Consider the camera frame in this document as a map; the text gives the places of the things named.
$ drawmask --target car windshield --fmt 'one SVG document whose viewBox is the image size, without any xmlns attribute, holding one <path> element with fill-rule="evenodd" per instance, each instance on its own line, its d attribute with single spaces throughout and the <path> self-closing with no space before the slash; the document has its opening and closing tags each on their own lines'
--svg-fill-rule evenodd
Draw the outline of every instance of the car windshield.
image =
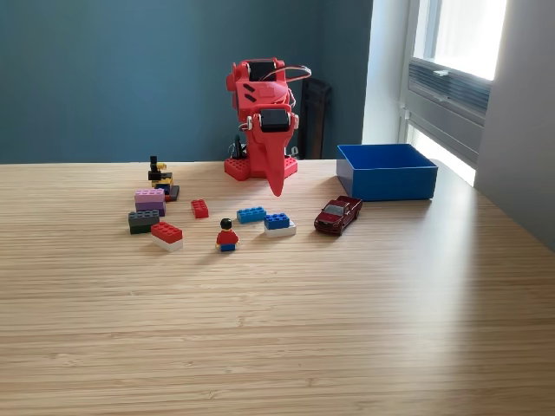
<svg viewBox="0 0 555 416">
<path fill-rule="evenodd" d="M 331 215 L 337 215 L 338 217 L 341 217 L 343 215 L 343 207 L 342 206 L 337 206 L 337 205 L 327 205 L 323 211 L 326 214 L 331 214 Z"/>
</svg>

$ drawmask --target pink lego brick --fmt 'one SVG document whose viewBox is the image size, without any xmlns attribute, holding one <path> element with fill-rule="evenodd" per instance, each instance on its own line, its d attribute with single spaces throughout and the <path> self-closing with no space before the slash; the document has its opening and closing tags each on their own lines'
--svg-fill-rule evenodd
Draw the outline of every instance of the pink lego brick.
<svg viewBox="0 0 555 416">
<path fill-rule="evenodd" d="M 163 189 L 146 188 L 135 191 L 135 203 L 164 201 Z"/>
</svg>

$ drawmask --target red lego brick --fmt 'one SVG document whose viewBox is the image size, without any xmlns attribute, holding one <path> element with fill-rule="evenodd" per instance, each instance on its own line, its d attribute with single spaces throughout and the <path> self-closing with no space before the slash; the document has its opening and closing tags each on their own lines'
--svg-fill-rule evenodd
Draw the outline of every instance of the red lego brick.
<svg viewBox="0 0 555 416">
<path fill-rule="evenodd" d="M 247 180 L 251 176 L 248 159 L 226 159 L 224 171 L 236 180 Z"/>
<path fill-rule="evenodd" d="M 208 207 L 206 206 L 204 199 L 191 201 L 191 209 L 193 210 L 195 218 L 208 218 Z"/>
<path fill-rule="evenodd" d="M 179 228 L 175 228 L 173 225 L 168 223 L 159 222 L 150 228 L 150 232 L 153 236 L 165 241 L 168 244 L 180 241 L 183 238 L 183 231 Z"/>
</svg>

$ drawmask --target red robot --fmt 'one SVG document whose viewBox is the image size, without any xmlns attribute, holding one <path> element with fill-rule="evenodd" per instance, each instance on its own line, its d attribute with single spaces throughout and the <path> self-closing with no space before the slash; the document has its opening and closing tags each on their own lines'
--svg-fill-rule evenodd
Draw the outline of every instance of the red robot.
<svg viewBox="0 0 555 416">
<path fill-rule="evenodd" d="M 287 78 L 285 71 L 296 69 L 304 73 Z M 284 155 L 293 131 L 298 128 L 298 116 L 288 81 L 310 76 L 304 66 L 286 66 L 276 58 L 242 61 L 233 64 L 227 76 L 227 90 L 233 92 L 233 108 L 241 123 L 239 130 L 246 135 L 246 156 L 238 143 L 238 157 L 225 161 L 225 172 L 236 180 L 267 178 L 274 195 L 279 196 L 284 180 L 297 171 L 297 161 Z"/>
</svg>

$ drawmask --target lego minifigure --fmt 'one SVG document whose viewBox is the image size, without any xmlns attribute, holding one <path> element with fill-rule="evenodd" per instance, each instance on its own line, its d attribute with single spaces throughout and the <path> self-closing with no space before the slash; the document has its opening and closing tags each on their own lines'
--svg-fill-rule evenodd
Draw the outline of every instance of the lego minifigure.
<svg viewBox="0 0 555 416">
<path fill-rule="evenodd" d="M 219 247 L 221 251 L 234 251 L 235 244 L 239 243 L 239 237 L 232 230 L 232 221 L 229 218 L 224 218 L 219 225 L 222 227 L 222 231 L 219 232 L 216 239 L 216 248 Z"/>
</svg>

